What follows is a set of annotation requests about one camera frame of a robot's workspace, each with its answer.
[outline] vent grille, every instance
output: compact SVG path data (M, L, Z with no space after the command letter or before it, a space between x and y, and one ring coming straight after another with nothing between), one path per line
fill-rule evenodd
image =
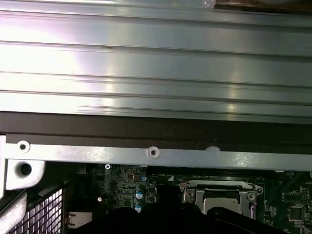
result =
M62 189L28 211L8 234L61 234Z

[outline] metal panel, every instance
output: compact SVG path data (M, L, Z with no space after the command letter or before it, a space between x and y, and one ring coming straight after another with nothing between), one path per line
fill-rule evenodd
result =
M25 154L17 144L8 143L5 147L7 159L289 171L310 171L312 164L311 155L223 152L217 147L200 151L32 144Z
M61 234L63 189L53 193L29 210L24 219L8 234Z
M0 111L312 123L311 18L2 2Z

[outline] electrolytic capacitor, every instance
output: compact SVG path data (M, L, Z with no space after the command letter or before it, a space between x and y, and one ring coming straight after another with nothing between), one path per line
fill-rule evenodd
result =
M97 197L98 202L103 202L104 201L104 194L101 194L100 196Z
M136 205L135 205L135 210L137 211L137 212L141 212L141 210L142 210L142 207L143 207L143 204L141 203L141 202L138 202Z
M137 198L137 199L142 199L143 197L144 197L143 190L138 189L138 190L136 191L136 198Z

